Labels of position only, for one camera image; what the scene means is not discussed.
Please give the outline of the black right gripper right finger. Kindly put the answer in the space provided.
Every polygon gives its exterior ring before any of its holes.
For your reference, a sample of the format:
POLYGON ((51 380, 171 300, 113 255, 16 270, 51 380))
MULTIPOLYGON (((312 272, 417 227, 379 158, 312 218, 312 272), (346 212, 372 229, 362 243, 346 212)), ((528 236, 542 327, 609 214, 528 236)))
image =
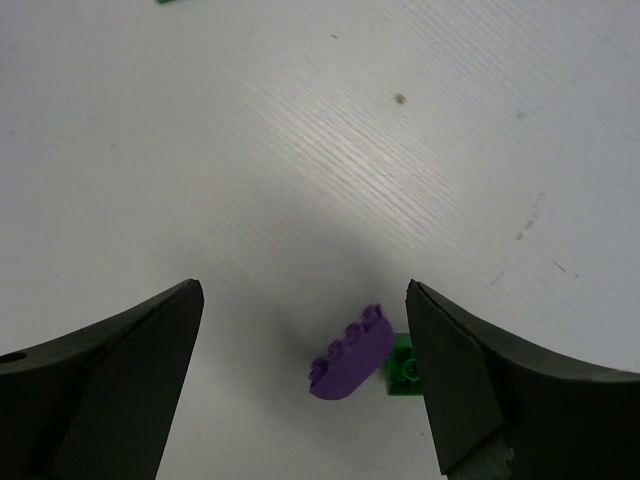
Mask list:
POLYGON ((445 477, 638 477, 636 373, 543 348, 419 281, 406 312, 445 477))

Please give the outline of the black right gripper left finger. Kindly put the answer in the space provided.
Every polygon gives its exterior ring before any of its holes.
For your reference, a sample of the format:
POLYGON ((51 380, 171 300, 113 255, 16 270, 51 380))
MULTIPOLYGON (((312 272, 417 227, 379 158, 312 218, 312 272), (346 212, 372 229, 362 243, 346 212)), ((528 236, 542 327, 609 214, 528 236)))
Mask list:
POLYGON ((2 478, 155 478, 203 308, 202 286, 189 279, 2 355, 2 478))

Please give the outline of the purple lego brick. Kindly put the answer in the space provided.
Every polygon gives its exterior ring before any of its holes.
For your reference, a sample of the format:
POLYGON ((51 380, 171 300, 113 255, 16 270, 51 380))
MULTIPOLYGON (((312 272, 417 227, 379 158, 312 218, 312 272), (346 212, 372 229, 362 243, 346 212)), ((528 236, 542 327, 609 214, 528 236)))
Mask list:
POLYGON ((381 306, 367 306, 361 319, 349 324, 344 336, 311 363, 309 392, 325 401, 350 396, 385 363, 394 344, 393 327, 381 306))

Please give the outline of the green lego beside purple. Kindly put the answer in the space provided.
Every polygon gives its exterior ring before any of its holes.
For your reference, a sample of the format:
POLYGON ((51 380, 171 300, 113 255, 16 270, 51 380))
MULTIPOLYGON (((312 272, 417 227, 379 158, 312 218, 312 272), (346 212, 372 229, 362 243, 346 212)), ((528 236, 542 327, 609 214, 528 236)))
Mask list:
POLYGON ((385 362, 386 393, 395 397, 421 396, 422 388, 410 335, 396 333, 390 357, 385 362))

